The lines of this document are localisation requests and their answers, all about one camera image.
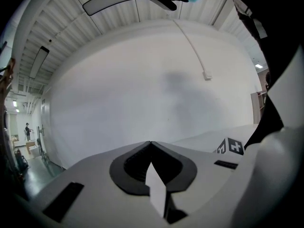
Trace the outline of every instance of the white cable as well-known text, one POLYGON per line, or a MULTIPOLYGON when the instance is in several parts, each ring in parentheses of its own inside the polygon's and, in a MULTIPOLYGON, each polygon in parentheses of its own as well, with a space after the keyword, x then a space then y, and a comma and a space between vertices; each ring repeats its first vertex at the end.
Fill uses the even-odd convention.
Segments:
POLYGON ((203 70, 204 70, 204 77, 205 77, 205 79, 206 79, 206 80, 211 79, 211 78, 206 78, 206 77, 207 77, 207 70, 206 70, 206 68, 205 68, 205 66, 204 66, 204 64, 203 64, 202 59, 200 58, 199 53, 198 53, 197 50, 195 49, 195 47, 194 47, 194 45, 192 44, 192 42, 191 42, 191 40, 189 39, 189 37, 186 35, 185 31, 179 26, 179 24, 175 21, 175 19, 173 19, 173 22, 174 22, 174 23, 176 24, 176 26, 181 30, 181 32, 184 34, 184 36, 186 37, 186 39, 188 40, 188 42, 189 42, 190 45, 192 46, 192 49, 194 50, 196 56, 197 56, 198 59, 199 59, 199 62, 200 62, 200 64, 201 64, 201 67, 202 67, 203 70))

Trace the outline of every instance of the white backdrop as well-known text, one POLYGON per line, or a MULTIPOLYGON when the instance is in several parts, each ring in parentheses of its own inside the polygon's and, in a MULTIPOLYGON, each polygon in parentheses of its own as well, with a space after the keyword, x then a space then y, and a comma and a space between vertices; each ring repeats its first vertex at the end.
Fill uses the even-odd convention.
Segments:
POLYGON ((211 27, 181 25, 212 72, 211 81, 204 80, 192 47, 168 20, 101 36, 53 75, 48 89, 55 145, 47 148, 56 148, 65 168, 131 143, 171 143, 253 123, 250 94, 261 85, 244 48, 211 27))

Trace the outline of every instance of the ceiling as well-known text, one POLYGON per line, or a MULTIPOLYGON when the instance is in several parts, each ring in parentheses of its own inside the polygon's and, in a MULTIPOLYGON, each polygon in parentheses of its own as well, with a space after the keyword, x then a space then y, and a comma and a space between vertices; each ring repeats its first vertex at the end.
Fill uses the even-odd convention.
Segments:
POLYGON ((16 109, 18 109, 20 113, 32 114, 39 99, 39 94, 30 94, 26 92, 14 93, 10 91, 8 96, 5 98, 4 104, 8 113, 16 114, 16 109), (13 105, 13 101, 17 102, 16 107, 13 105))
MULTIPOLYGON (((186 19, 213 25, 226 0, 176 2, 178 9, 165 11, 149 0, 131 0, 88 16, 82 5, 89 0, 48 0, 35 18, 26 38, 19 65, 18 85, 40 90, 53 73, 79 48, 110 30, 150 19, 186 19), (41 46, 50 50, 35 80, 29 80, 34 59, 41 46)), ((227 15, 222 30, 235 35, 252 61, 265 65, 256 41, 239 21, 234 8, 227 15)))

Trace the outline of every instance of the black vent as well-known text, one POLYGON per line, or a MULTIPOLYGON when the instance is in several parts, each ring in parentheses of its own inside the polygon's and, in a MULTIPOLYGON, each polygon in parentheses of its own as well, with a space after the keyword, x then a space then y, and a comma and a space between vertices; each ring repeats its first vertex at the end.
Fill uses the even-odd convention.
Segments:
POLYGON ((146 182, 146 174, 151 163, 151 148, 148 145, 128 158, 124 163, 124 170, 134 179, 146 182))
POLYGON ((230 162, 226 162, 226 161, 216 161, 214 164, 223 166, 223 167, 227 167, 227 168, 230 168, 233 170, 235 170, 238 167, 238 164, 230 163, 230 162))
POLYGON ((84 185, 71 182, 66 188, 49 204, 43 213, 51 219, 61 222, 69 208, 72 206, 84 185))
POLYGON ((197 174, 192 160, 148 141, 111 163, 111 179, 126 193, 149 196, 150 188, 145 181, 151 162, 169 193, 185 191, 197 174))

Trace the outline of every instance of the concrete floor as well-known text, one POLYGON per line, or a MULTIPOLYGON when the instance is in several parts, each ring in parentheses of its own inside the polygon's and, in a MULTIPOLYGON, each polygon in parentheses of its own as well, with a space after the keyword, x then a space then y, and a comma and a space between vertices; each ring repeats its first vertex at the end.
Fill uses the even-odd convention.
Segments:
POLYGON ((41 156, 32 158, 25 147, 19 148, 28 161, 28 169, 23 172, 24 186, 29 200, 34 198, 48 183, 63 172, 59 166, 50 161, 43 161, 41 156))

